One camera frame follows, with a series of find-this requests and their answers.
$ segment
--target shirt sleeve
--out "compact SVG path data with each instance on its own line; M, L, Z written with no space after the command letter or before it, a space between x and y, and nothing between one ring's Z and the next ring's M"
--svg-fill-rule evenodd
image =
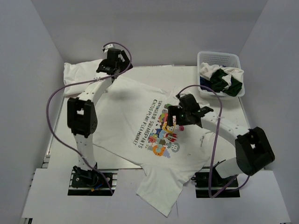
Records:
M146 177L141 182L137 195L168 217L174 203L183 189L183 184L194 171L184 172L168 166L142 165Z

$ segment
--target green cloth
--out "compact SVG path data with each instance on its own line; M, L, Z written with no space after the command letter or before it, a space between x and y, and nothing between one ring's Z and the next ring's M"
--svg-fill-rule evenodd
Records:
M222 69L218 69L216 72L214 72L210 78L211 89L215 92L222 91L228 94L229 96L235 97L241 91L242 83L236 80L234 77L231 77L232 85L228 88L228 90L225 90L224 87L226 87L228 83L224 81L222 77L227 75L228 74Z

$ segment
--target clothes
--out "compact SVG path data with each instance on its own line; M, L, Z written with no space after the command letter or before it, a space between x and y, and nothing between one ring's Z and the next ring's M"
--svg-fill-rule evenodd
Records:
M244 71L242 69L238 69L238 68L231 68L231 67L225 67L224 68L224 67L221 67L221 66L216 65L216 64L209 65L208 63L203 62L199 66L199 73L206 80L210 80L213 73L218 69L224 70L227 74L230 74L232 77L234 77L240 83L243 83Z
M64 63L64 84L67 85L94 79L96 76L96 70L101 61L102 59L78 64ZM89 83L66 87L64 95L69 96L72 94L82 93L88 85Z
M215 92L223 91L229 96L235 97L242 89L242 83L236 80L234 77L231 77L231 86L228 90L225 90L224 87L227 85L227 82L224 81L223 77L228 76L225 71L222 69L218 69L213 73L210 78L211 81L211 89Z
M166 125L167 107L178 104L177 93L118 77L96 105L93 135L95 145L143 168L146 178L137 194L165 216L183 184L209 158L200 146L205 129Z

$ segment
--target white table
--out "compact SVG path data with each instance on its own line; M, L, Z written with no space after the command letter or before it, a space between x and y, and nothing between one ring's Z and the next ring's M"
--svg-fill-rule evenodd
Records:
M140 82L171 90L196 83L196 67L141 67L125 76ZM196 87L190 91L199 102ZM216 100L209 101L219 111ZM238 99L223 102L223 116L241 126L246 120ZM75 140L66 125L66 100L61 110L56 134L68 144ZM263 170L251 177L240 191L240 198L196 198L194 183L188 182L168 218L136 195L144 172L130 162L101 148L95 149L100 169L120 169L115 193L109 196L67 196L71 169L78 162L77 155L56 140L50 146L51 157L47 169L37 169L22 217L33 218L34 224L251 224L289 222L285 204L272 171ZM235 156L235 149L220 138L215 161ZM239 182L245 175L238 177Z

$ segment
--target white t-shirt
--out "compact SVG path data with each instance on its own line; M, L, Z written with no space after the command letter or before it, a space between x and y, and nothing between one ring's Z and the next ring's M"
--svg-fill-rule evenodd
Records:
M167 106L178 104L176 94L118 77L96 105L98 127L93 134L96 146L143 168L146 178L137 194L165 216L183 184L209 158L200 147L205 130L166 125Z

